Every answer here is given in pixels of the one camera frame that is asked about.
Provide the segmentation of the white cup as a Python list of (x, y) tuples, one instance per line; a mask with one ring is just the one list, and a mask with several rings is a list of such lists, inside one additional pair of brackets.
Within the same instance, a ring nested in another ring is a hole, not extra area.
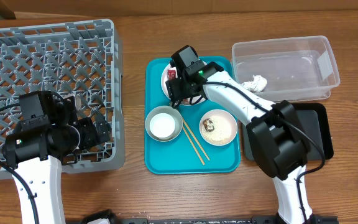
[(173, 136), (176, 123), (167, 113), (156, 114), (150, 120), (150, 132), (159, 140), (167, 140)]

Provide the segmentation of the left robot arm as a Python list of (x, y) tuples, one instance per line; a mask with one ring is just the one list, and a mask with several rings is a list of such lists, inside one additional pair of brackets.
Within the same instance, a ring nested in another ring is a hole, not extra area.
[(111, 139), (111, 126), (103, 116), (79, 119), (81, 101), (75, 94), (33, 91), (18, 103), (23, 117), (2, 146), (0, 166), (13, 176), (23, 223), (64, 223), (61, 180), (65, 156)]

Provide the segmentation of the red snack wrapper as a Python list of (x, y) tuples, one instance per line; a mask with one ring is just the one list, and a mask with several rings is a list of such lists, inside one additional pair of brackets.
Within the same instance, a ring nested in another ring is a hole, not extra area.
[(167, 70), (167, 78), (168, 80), (173, 80), (177, 77), (177, 71), (174, 68), (169, 68)]

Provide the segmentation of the grey bowl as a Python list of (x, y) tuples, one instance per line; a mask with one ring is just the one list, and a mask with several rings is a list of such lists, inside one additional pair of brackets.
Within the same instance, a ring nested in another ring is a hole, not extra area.
[(145, 119), (145, 130), (154, 140), (167, 142), (175, 139), (182, 131), (183, 120), (178, 110), (171, 106), (154, 108)]

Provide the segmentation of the small pink bowl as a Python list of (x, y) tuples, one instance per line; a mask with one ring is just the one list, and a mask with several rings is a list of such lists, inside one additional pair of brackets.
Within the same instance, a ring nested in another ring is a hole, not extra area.
[(237, 136), (237, 121), (225, 110), (210, 110), (201, 117), (199, 130), (207, 143), (225, 146)]

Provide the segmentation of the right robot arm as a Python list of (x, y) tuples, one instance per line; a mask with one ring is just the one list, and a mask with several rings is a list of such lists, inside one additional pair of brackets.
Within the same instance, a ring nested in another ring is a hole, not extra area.
[(273, 180), (279, 223), (316, 223), (305, 175), (322, 169), (326, 159), (323, 149), (304, 132), (294, 106), (251, 93), (216, 62), (205, 64), (189, 45), (171, 56), (170, 65), (178, 74), (166, 82), (173, 108), (186, 98), (202, 96), (246, 125), (254, 161)]

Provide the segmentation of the brown food scrap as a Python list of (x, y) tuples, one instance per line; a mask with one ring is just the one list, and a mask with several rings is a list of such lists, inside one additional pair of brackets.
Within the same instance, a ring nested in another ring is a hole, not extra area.
[(202, 124), (206, 132), (214, 131), (214, 123), (211, 118), (206, 118), (205, 120), (203, 120)]

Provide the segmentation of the pile of rice grains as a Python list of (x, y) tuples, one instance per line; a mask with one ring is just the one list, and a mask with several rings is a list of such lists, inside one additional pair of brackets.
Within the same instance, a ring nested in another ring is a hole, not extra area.
[(206, 132), (204, 126), (201, 130), (202, 136), (211, 144), (225, 145), (231, 138), (231, 125), (220, 116), (210, 117), (214, 123), (214, 131)]

